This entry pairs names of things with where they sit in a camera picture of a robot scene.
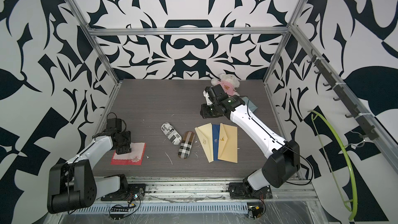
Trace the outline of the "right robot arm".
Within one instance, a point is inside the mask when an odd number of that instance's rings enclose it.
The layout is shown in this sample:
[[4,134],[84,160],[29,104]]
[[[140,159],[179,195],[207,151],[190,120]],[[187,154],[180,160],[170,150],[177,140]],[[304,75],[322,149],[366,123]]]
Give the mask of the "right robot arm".
[[295,141],[286,141],[265,125],[237,95],[229,96],[220,85],[206,87],[206,103],[200,114],[204,119],[227,117],[252,138],[263,152],[264,166],[243,180],[249,194],[267,186],[279,188],[300,169],[300,147]]

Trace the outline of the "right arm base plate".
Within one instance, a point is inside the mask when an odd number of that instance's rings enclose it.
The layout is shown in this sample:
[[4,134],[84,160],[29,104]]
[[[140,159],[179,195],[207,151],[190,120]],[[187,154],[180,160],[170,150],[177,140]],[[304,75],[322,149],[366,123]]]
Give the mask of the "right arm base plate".
[[259,190],[254,190],[247,182],[229,183],[228,192],[231,199],[247,200],[247,199],[263,199],[273,198],[271,186],[267,185]]

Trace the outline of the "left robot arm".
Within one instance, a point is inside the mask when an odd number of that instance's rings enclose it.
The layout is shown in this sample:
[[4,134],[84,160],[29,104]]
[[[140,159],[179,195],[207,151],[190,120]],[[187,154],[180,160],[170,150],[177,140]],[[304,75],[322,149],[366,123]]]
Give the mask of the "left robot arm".
[[131,152],[131,132],[124,120],[107,119],[106,128],[93,136],[90,144],[65,163],[54,165],[49,172],[47,210],[51,214],[90,207],[95,200],[115,192],[127,192],[123,174],[96,180],[93,168],[108,152],[122,155]]

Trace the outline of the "tan envelope gold emblem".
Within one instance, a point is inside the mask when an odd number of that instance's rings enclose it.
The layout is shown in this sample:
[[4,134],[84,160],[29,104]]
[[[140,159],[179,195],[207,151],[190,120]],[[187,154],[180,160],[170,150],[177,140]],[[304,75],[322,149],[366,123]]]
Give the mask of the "tan envelope gold emblem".
[[220,124],[218,160],[238,163],[237,127]]

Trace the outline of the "light blue envelope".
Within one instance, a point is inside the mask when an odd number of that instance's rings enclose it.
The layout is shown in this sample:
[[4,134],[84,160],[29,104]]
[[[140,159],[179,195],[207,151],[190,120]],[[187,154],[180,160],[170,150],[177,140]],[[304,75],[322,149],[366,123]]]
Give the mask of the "light blue envelope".
[[249,113],[251,115],[258,109],[258,107],[249,97],[241,96],[240,99],[242,100],[242,107],[240,108],[245,114]]

